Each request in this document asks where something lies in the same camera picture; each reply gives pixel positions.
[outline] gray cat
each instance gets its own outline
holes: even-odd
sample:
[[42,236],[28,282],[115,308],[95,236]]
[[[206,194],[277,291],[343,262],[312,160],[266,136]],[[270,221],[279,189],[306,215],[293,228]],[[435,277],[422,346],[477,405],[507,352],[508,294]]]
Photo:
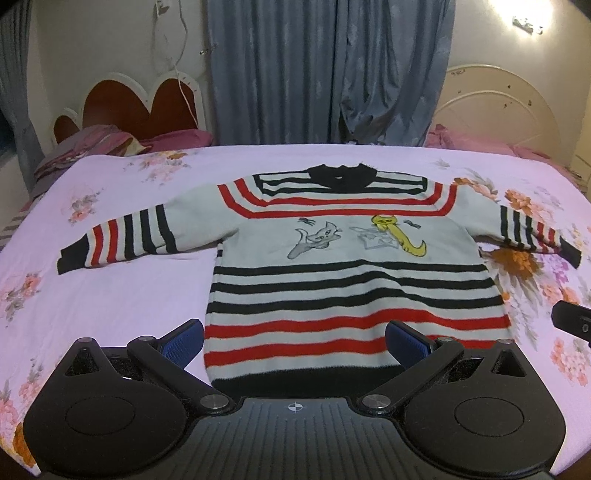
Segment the gray cat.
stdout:
[[321,228],[316,233],[309,234],[303,228],[296,228],[296,232],[300,233],[300,241],[287,254],[287,258],[293,260],[302,253],[312,250],[313,248],[327,248],[332,240],[338,240],[340,235],[337,232],[342,232],[334,223],[326,222],[326,226]]

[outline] orange flower print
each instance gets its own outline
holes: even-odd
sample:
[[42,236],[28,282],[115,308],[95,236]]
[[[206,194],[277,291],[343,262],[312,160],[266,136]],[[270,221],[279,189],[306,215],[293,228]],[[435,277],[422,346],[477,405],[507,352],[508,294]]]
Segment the orange flower print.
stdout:
[[548,299],[550,305],[556,305],[562,300],[561,291],[554,285],[542,285],[542,294]]
[[175,152],[170,154],[168,157],[166,157],[169,160],[179,160],[183,157],[186,157],[187,154],[185,152]]
[[563,300],[574,303],[575,305],[580,304],[579,297],[577,297],[576,292],[570,287],[560,287],[560,291],[562,292]]
[[553,219],[552,212],[547,211],[538,203],[532,202],[531,198],[518,192],[517,190],[507,190],[505,198],[509,200],[509,204],[513,210],[521,210],[524,214],[534,218],[538,221],[545,221],[544,216]]
[[527,280],[534,276],[540,265],[529,252],[519,252],[509,248],[500,248],[491,252],[492,259],[503,267],[509,275]]
[[491,191],[491,189],[486,185],[478,183],[474,180],[456,177],[455,179],[453,179],[453,183],[458,186],[469,185],[475,192],[478,192],[491,200],[496,200],[496,192]]
[[25,465],[27,465],[29,468],[33,468],[33,466],[36,464],[36,461],[33,458],[33,455],[31,455],[29,447],[25,443],[25,436],[22,433],[22,422],[17,425],[17,429],[14,432],[12,448],[17,454],[20,455]]

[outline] curtain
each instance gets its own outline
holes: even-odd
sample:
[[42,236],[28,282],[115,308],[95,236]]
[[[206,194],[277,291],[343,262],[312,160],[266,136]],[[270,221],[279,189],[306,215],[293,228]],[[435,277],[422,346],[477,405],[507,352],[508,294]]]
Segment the curtain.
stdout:
[[27,54],[31,0],[21,0],[0,18],[0,110],[10,123],[25,185],[31,191],[43,159],[27,102]]
[[219,143],[421,145],[455,0],[209,0]]
[[[209,0],[210,43],[216,45],[213,95],[222,145],[328,141],[335,124],[338,3]],[[338,60],[342,70],[345,58]]]
[[348,140],[424,143],[443,86],[455,0],[348,0],[340,99]]

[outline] bedspread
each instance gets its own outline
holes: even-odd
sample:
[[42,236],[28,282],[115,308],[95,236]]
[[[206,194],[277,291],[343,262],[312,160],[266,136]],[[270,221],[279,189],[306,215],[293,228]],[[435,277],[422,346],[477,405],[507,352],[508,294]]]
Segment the bedspread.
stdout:
[[[0,253],[0,446],[38,473],[22,435],[27,409],[73,341],[120,346],[203,319],[216,251],[138,258],[57,275],[60,249],[94,225],[202,183],[318,164],[365,163],[468,184],[495,202],[561,229],[583,253],[578,270],[557,255],[481,244],[511,319],[511,332],[567,423],[558,473],[591,446],[591,349],[553,328],[552,305],[591,306],[591,204],[548,165],[504,155],[357,145],[213,147],[78,161],[39,201]],[[200,354],[187,367],[207,381]]]

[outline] metal bolt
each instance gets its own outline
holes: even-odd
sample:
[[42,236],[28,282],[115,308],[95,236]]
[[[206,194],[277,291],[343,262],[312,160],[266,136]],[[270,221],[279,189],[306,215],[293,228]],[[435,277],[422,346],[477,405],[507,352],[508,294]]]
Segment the metal bolt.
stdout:
[[201,399],[201,405],[209,410],[219,410],[230,403],[227,397],[214,393],[212,395],[205,395]]
[[372,410],[383,410],[392,402],[386,395],[373,394],[366,395],[361,403]]

